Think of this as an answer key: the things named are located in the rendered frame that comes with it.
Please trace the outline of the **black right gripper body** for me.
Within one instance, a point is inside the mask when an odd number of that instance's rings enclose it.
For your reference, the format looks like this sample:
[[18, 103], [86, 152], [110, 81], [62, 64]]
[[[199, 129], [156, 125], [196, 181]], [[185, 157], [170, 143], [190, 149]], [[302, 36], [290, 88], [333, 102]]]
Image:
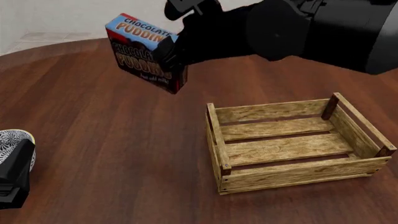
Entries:
[[239, 7], [214, 14], [190, 14], [183, 19], [178, 53], [185, 65], [252, 55], [247, 43], [246, 20], [252, 7]]

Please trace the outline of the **chocolate pudding box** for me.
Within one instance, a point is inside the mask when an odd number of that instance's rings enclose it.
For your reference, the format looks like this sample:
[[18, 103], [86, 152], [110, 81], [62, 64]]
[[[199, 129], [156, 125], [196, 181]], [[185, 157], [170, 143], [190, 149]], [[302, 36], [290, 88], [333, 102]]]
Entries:
[[164, 72], [152, 56], [161, 40], [177, 40], [177, 34], [125, 13], [106, 24], [105, 29], [120, 69], [172, 94], [187, 82], [187, 67]]

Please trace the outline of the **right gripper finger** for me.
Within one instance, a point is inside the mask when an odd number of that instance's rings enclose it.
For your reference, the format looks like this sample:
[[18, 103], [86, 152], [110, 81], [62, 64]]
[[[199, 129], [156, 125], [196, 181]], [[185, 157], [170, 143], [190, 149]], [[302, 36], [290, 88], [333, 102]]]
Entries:
[[185, 68], [182, 48], [179, 48], [172, 37], [166, 37], [155, 48], [155, 61], [163, 71], [174, 71]]

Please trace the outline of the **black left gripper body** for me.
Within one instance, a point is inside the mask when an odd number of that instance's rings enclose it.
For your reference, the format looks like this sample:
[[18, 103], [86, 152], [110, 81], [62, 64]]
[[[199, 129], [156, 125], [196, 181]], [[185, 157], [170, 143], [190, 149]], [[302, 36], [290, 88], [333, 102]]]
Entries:
[[29, 192], [29, 179], [17, 182], [0, 179], [0, 209], [22, 208]]

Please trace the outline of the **black white patterned bowl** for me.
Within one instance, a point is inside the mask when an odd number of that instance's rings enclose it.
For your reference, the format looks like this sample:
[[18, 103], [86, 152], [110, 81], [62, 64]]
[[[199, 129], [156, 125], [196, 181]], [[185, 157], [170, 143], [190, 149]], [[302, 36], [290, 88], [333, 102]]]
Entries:
[[35, 138], [30, 132], [20, 129], [0, 130], [0, 165], [23, 139], [28, 139], [35, 144]]

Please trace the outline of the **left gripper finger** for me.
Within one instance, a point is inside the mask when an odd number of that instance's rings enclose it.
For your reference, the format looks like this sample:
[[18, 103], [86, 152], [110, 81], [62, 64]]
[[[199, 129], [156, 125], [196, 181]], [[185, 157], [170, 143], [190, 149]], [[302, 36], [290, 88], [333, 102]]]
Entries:
[[0, 180], [17, 180], [29, 168], [34, 149], [32, 141], [23, 139], [0, 164]]

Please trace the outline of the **wooden slat tray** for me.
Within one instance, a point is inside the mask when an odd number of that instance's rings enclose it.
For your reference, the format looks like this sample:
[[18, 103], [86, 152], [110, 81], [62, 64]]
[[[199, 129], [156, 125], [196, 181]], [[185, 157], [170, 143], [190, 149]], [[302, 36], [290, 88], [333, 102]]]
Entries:
[[206, 106], [220, 195], [369, 177], [398, 148], [343, 95], [252, 106]]

